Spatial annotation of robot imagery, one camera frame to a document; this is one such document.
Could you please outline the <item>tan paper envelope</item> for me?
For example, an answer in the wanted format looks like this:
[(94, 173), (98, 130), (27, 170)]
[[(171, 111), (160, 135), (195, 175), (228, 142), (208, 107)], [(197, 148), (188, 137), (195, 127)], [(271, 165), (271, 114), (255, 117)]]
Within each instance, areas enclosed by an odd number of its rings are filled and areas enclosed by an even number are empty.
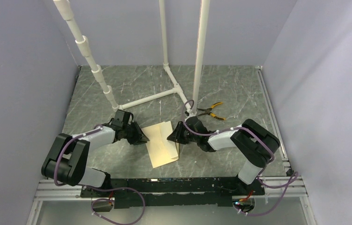
[(173, 132), (170, 121), (144, 127), (142, 131), (149, 139), (146, 147), (153, 168), (179, 159), (179, 144), (167, 140), (167, 137)]

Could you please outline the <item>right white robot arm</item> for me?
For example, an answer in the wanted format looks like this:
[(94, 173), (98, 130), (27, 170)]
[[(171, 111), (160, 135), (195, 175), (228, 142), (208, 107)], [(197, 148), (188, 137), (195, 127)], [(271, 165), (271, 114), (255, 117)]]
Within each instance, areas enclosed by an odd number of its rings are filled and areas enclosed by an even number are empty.
[(252, 119), (236, 127), (210, 131), (196, 116), (179, 121), (167, 140), (179, 144), (194, 142), (205, 152), (237, 148), (246, 159), (235, 182), (237, 192), (242, 195), (253, 189), (253, 181), (274, 160), (281, 145), (275, 135)]

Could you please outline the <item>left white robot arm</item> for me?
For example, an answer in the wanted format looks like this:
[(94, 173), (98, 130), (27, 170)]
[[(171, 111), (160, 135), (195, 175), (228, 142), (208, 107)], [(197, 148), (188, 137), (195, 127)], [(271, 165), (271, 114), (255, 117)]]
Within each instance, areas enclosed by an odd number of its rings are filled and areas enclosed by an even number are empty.
[(87, 166), (89, 152), (122, 139), (130, 145), (149, 142), (149, 138), (134, 121), (134, 115), (117, 110), (108, 123), (98, 124), (90, 131), (57, 135), (43, 162), (41, 173), (53, 179), (56, 186), (89, 186), (98, 196), (105, 197), (112, 190), (111, 176)]

